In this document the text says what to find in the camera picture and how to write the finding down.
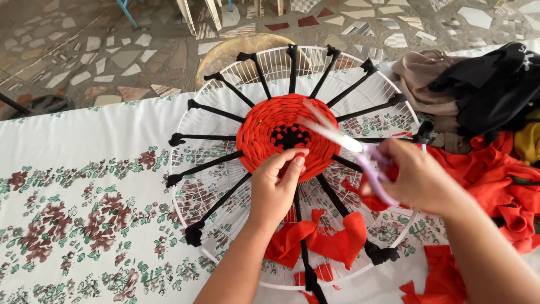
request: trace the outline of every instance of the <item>blue chair leg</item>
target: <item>blue chair leg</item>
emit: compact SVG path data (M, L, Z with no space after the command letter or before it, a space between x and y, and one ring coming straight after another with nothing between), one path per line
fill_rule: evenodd
M118 2L118 5L120 5L120 8L124 11L124 14L126 14L127 19L130 20L133 27L136 28L137 24L135 23L135 20L133 20L133 18L131 18L130 12L128 12L127 8L126 8L127 0L125 0L123 3L122 3L122 0L116 0L116 2Z

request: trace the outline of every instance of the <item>scissors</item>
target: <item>scissors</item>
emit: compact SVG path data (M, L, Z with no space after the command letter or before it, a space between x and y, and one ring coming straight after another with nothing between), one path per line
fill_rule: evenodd
M313 113L313 115L317 117L321 124L317 124L304 117L299 117L299 122L305 127L351 151L358 161L358 165L360 165L364 173L367 175L369 184L371 185L375 194L385 204L389 206L399 206L399 201L390 197L390 195L388 195L388 193L386 193L386 191L382 188L380 182L391 182L391 180L383 172L376 170L369 159L372 158L376 160L379 165L386 166L390 166L392 161L384 157L377 150L376 146L361 143L354 138L343 134L339 128L334 126L322 113L312 106L309 101L305 100L304 104Z

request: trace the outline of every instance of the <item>tablecloth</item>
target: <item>tablecloth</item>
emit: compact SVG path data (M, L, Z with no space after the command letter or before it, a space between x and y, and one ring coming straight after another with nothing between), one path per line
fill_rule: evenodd
M164 186L167 140L194 96L0 122L0 303L195 299L215 264L185 244ZM444 225L420 214L408 232L401 259L325 288L329 302L401 303L411 279L422 292L422 246L446 244ZM538 251L524 258L540 272ZM261 287L255 302L305 299Z

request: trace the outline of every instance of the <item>left hand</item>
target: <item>left hand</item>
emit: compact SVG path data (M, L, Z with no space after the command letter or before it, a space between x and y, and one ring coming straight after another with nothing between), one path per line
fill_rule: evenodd
M305 156L309 149L288 149L269 157L253 173L251 179L251 209L248 222L275 229L287 215L293 203L300 173L306 170ZM291 161L280 179L280 169Z

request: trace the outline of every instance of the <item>floor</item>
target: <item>floor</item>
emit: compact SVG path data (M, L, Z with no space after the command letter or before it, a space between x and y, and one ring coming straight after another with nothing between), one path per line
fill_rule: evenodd
M220 31L203 0L190 2L195 28L206 29L199 37L191 35L175 0L132 1L137 28L110 0L0 0L0 93L20 104L65 95L87 108L156 97L166 89L160 86L194 91L203 53L238 35L238 28L298 45L331 43L380 63L411 50L540 37L540 1L531 0L509 0L497 10L497 0L285 0L286 14L279 17L276 1L265 0L262 18L248 18L253 1L233 0L229 13L224 0ZM3 105L5 120L14 112Z

